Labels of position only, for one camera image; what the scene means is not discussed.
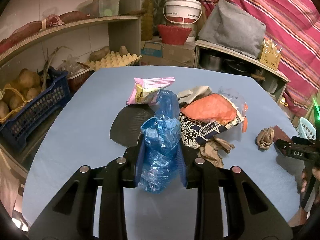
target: egg carton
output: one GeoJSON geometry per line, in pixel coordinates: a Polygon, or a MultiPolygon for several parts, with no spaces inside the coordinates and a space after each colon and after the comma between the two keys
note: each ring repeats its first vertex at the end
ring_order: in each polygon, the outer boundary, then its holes
{"type": "Polygon", "coordinates": [[[114,53],[113,51],[108,53],[102,60],[98,61],[87,61],[86,64],[97,71],[101,68],[110,68],[110,67],[124,67],[124,66],[132,66],[135,63],[138,63],[142,56],[137,56],[136,54],[131,55],[128,53],[127,55],[120,56],[119,52],[114,53]]]}

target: human hand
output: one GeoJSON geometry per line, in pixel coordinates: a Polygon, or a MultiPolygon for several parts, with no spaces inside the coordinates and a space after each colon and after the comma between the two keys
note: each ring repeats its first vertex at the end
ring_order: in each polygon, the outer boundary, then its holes
{"type": "MultiPolygon", "coordinates": [[[[320,180],[320,168],[318,167],[313,167],[312,168],[312,174],[313,176],[316,177],[316,179],[320,180]]],[[[302,188],[301,188],[301,192],[304,192],[306,190],[306,186],[307,186],[307,171],[306,169],[304,169],[302,171],[302,174],[301,174],[301,178],[302,178],[302,181],[301,181],[301,184],[302,184],[302,188]]],[[[317,204],[320,202],[320,194],[318,194],[318,196],[315,198],[315,201],[314,203],[317,204]]]]}

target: light blue plastic basket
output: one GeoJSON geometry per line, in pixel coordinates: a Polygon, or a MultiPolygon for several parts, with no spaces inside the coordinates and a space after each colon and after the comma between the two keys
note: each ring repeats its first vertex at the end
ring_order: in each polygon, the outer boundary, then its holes
{"type": "Polygon", "coordinates": [[[301,138],[312,140],[316,139],[316,129],[313,127],[312,123],[310,123],[304,117],[301,117],[299,119],[299,125],[296,130],[299,137],[301,138]]]}

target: green light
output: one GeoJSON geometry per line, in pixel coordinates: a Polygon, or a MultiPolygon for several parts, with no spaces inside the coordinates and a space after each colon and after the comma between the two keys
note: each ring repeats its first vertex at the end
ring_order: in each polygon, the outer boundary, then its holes
{"type": "Polygon", "coordinates": [[[318,112],[318,118],[317,119],[320,120],[320,110],[319,110],[319,106],[318,106],[318,103],[317,103],[315,98],[313,98],[313,103],[315,104],[317,112],[318,112]]]}

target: grey cushion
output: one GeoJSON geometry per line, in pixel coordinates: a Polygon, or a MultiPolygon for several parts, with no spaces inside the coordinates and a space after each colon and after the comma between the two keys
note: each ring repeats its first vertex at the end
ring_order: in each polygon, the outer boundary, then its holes
{"type": "Polygon", "coordinates": [[[257,58],[265,32],[264,23],[240,7],[219,0],[199,32],[199,38],[257,58]]]}

